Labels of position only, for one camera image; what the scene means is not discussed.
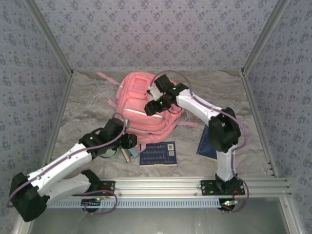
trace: patterned wallpaper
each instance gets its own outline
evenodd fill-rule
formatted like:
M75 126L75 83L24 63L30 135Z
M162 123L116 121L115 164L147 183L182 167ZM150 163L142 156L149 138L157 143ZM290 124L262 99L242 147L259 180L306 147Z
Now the patterned wallpaper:
M8 234L11 179L40 166L67 75L22 0L1 0L0 9L0 233Z
M276 0L36 0L73 69L242 67Z
M312 2L292 0L248 77L280 176L312 233Z

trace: pink backpack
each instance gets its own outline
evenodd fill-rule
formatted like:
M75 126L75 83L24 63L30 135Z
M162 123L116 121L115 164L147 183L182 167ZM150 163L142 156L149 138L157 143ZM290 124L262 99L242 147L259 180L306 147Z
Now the pink backpack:
M175 105L172 105L170 112L164 111L153 116L146 115L144 107L153 98L146 91L155 75L132 72L120 84L101 72L97 74L119 86L116 102L109 100L108 103L130 120L127 133L136 134L138 144L164 141L177 124L197 127L196 123L179 121L184 109Z

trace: book cover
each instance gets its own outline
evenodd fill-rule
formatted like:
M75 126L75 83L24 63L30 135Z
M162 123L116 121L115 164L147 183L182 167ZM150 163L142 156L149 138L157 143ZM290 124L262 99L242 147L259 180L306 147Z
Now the book cover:
M197 154L216 160L216 150L210 144L207 125L205 125L203 134L201 135Z
M175 166L176 144L174 141L147 144L140 153L140 166Z

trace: white cable tray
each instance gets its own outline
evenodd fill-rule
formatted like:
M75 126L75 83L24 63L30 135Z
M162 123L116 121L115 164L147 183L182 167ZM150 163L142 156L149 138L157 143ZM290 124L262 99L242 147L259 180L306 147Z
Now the white cable tray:
M115 199L109 198L90 203L87 208L112 208ZM117 208L219 208L218 198L119 198ZM81 198L69 198L57 201L48 208L83 208Z

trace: blue book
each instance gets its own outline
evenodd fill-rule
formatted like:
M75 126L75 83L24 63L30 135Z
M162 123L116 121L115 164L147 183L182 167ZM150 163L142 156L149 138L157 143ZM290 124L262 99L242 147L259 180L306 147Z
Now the blue book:
M216 160L216 150L210 144L207 125L205 125L203 134L201 135L197 154Z
M176 144L174 141L147 144L140 153L140 166L176 166Z

